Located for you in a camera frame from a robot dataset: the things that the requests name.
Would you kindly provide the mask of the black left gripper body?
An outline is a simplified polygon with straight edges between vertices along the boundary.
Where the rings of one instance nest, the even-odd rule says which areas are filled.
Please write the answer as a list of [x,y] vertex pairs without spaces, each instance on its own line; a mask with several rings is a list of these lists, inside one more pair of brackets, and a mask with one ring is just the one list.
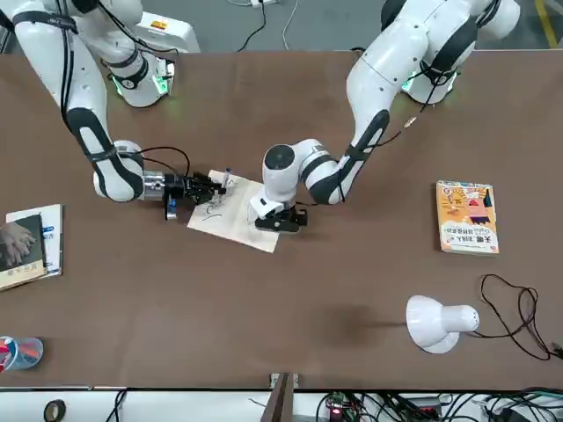
[[296,233],[295,209],[270,213],[263,220],[263,229],[279,233]]

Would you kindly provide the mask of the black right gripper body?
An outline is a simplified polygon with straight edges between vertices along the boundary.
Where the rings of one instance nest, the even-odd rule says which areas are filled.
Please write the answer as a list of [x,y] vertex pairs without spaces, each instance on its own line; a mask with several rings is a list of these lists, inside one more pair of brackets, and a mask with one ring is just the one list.
[[165,174],[164,202],[172,200],[194,200],[194,189],[191,176],[178,176],[172,173]]

